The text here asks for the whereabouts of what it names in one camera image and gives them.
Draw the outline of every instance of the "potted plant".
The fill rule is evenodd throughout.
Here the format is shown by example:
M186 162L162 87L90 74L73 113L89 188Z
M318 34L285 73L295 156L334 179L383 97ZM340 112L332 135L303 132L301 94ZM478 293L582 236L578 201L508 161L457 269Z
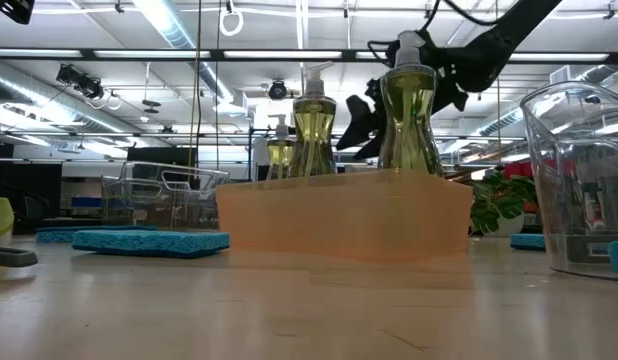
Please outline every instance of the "potted plant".
M536 188L531 179L505 179L502 172L496 172L472 186L474 231L480 230L485 236L509 236L522 230L525 202L535 202Z

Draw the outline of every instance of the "pump head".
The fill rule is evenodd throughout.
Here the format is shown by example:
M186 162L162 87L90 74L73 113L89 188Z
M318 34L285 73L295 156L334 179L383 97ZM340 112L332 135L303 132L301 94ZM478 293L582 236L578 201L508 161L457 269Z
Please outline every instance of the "pump head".
M332 62L326 62L324 64L307 68L307 85L305 87L305 94L325 94L325 82L320 78L320 73L322 70L331 66L333 66Z
M400 49L396 52L396 67L406 64L420 64L419 47L425 41L415 31L406 30L398 35Z
M278 118L278 125L276 125L276 136L289 136L289 127L285 124L285 119L287 115L285 114L275 114L269 115L270 118Z

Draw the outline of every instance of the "dish soap bottle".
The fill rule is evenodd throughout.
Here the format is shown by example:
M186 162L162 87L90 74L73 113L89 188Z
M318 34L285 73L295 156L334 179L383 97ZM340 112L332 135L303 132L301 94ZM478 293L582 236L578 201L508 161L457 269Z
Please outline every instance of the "dish soap bottle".
M436 73L420 63L418 47L424 40L418 34L403 31L398 39L400 49L396 52L396 66L380 79L387 131L378 167L419 169L442 177L430 123Z
M285 124L284 114L271 115L277 117L276 135L267 140L269 152L269 172L267 180L285 179L289 177L289 164L293 154L295 141L289 137L289 126Z
M289 165L290 177L333 174L336 162L331 150L331 129L336 116L336 101L325 96L320 72L331 63L307 69L305 95L293 102L296 146Z

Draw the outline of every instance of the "green leaves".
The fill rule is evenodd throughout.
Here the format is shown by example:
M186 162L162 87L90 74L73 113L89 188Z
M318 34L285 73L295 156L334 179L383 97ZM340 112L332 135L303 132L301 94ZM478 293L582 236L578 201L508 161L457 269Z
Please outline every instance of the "green leaves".
M485 200L477 200L471 208L471 222L476 230L483 234L498 230L498 211L489 206Z
M525 199L515 194L494 199L493 203L505 219L513 219L525 211Z
M524 213L525 202L534 202L536 188L533 181L523 176L507 180L502 172L485 177L473 186L474 203L471 221L482 233L497 231L498 219L513 219Z

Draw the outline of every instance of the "wooden table surface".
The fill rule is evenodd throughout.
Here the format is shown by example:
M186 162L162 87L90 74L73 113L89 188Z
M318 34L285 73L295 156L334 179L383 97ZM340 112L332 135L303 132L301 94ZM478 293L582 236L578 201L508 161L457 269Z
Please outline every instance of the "wooden table surface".
M554 273L506 239L399 265L15 241L40 263L0 268L0 360L618 359L618 283Z

